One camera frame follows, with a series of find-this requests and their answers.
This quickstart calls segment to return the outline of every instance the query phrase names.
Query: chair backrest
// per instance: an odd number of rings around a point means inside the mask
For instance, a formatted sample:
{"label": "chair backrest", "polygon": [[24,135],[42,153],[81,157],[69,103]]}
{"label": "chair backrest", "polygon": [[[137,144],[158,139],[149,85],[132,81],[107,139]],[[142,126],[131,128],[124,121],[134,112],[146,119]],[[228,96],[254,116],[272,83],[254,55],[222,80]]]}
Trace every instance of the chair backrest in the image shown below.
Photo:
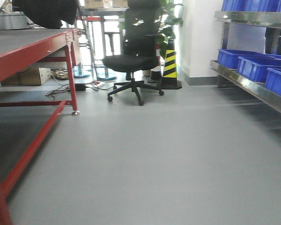
{"label": "chair backrest", "polygon": [[124,54],[155,57],[155,40],[145,35],[159,31],[162,13],[159,0],[128,0],[128,7],[125,12]]}

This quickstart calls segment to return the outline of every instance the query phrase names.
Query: red metal table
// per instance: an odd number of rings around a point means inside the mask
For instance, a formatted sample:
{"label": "red metal table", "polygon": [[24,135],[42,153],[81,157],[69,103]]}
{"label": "red metal table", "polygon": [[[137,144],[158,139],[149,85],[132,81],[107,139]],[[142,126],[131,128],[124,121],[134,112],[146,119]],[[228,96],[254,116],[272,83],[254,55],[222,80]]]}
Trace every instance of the red metal table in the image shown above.
{"label": "red metal table", "polygon": [[[66,105],[73,107],[72,115],[79,115],[72,66],[80,62],[78,38],[79,29],[29,29],[29,30],[0,30],[0,81],[20,71],[35,62],[66,62],[71,99],[61,101],[25,101],[0,103],[7,106],[37,106],[56,105],[54,113],[25,150],[4,181],[0,180],[0,225],[11,225],[11,216],[6,204],[6,197],[20,178],[27,164],[35,155],[38,147],[49,133],[53,124]],[[50,54],[63,50],[65,57],[50,57]]]}

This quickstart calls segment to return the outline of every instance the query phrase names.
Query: red metal frame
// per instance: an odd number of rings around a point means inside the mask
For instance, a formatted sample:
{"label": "red metal frame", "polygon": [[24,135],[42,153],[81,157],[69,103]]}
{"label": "red metal frame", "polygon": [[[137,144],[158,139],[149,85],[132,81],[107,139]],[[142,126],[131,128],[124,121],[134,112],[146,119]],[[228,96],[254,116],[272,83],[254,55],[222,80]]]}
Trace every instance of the red metal frame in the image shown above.
{"label": "red metal frame", "polygon": [[88,22],[100,22],[100,17],[99,16],[85,16],[84,20],[88,21]]}
{"label": "red metal frame", "polygon": [[[66,31],[61,30],[59,34],[48,37],[44,40],[27,44],[15,50],[5,52],[0,55],[0,81],[11,76],[15,72],[22,68],[37,62],[37,61],[50,61],[59,62],[65,61],[67,63],[69,85],[70,85],[70,100],[63,101],[26,101],[26,102],[10,102],[0,103],[0,107],[7,106],[36,106],[36,105],[58,105],[54,113],[44,124],[41,131],[26,149],[16,166],[9,173],[7,178],[1,183],[0,182],[0,225],[12,225],[11,216],[8,211],[6,204],[6,197],[20,178],[27,164],[35,155],[42,141],[45,139],[52,126],[56,122],[58,116],[66,105],[71,105],[74,111],[77,111],[77,100],[75,93],[75,84],[73,77],[73,65],[77,65],[80,62],[79,43],[78,37],[80,36],[80,30],[68,29]],[[50,57],[50,53],[64,49],[65,57]]]}

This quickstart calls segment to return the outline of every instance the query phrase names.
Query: black office chair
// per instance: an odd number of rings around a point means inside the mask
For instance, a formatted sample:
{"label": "black office chair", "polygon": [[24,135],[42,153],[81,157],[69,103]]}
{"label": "black office chair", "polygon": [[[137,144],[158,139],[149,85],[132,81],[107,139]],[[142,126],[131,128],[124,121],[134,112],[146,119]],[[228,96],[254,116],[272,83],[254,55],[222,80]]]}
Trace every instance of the black office chair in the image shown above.
{"label": "black office chair", "polygon": [[159,87],[150,86],[144,81],[135,81],[134,72],[148,70],[158,65],[156,56],[156,39],[160,27],[161,12],[159,0],[128,0],[128,9],[125,12],[125,36],[123,54],[106,56],[103,64],[118,72],[126,73],[126,80],[130,82],[115,83],[111,95],[131,88],[138,98],[139,105],[144,105],[137,88],[158,90],[159,95],[164,92]]}

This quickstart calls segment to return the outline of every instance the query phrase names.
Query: cardboard box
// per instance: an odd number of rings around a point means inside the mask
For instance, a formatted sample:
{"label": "cardboard box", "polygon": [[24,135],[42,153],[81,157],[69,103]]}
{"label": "cardboard box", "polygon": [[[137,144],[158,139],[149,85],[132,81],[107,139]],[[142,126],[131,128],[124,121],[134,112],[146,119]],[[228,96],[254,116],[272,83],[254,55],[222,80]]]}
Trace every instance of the cardboard box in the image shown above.
{"label": "cardboard box", "polygon": [[50,78],[49,68],[26,67],[1,81],[1,85],[42,85]]}
{"label": "cardboard box", "polygon": [[127,0],[113,0],[113,7],[128,7]]}
{"label": "cardboard box", "polygon": [[85,8],[103,8],[103,0],[84,0]]}

